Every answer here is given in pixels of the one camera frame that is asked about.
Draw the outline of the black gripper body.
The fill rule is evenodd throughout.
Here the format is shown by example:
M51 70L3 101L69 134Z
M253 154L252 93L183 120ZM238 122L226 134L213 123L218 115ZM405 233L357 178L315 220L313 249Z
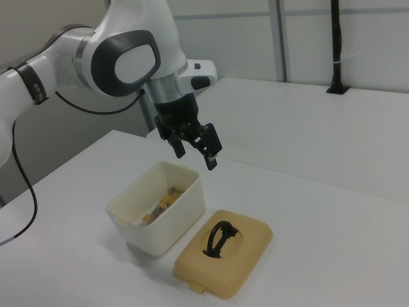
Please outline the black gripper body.
M199 108L193 93L154 106L157 111L155 123L161 139L168 140L172 131L186 141L195 141L198 138L201 124L197 119Z

